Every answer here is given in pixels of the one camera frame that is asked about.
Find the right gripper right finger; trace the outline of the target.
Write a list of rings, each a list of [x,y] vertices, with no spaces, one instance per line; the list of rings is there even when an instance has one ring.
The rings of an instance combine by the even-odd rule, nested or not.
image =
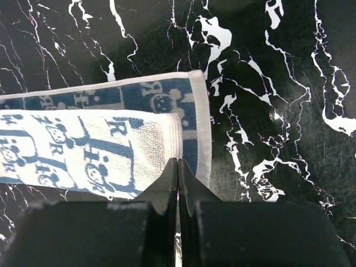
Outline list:
[[[183,266],[201,266],[200,230],[197,212],[202,202],[222,202],[199,181],[188,163],[178,161],[179,214]]]

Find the blue white patterned towel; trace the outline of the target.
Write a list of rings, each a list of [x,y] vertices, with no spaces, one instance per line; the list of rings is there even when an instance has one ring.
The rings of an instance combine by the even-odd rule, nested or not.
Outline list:
[[[210,182],[201,71],[1,96],[1,181],[132,199],[171,158]]]

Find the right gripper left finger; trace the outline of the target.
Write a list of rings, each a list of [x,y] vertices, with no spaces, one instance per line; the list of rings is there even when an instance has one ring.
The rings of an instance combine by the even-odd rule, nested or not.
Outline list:
[[[143,266],[175,266],[178,162],[169,159],[162,174],[134,201],[150,204]]]

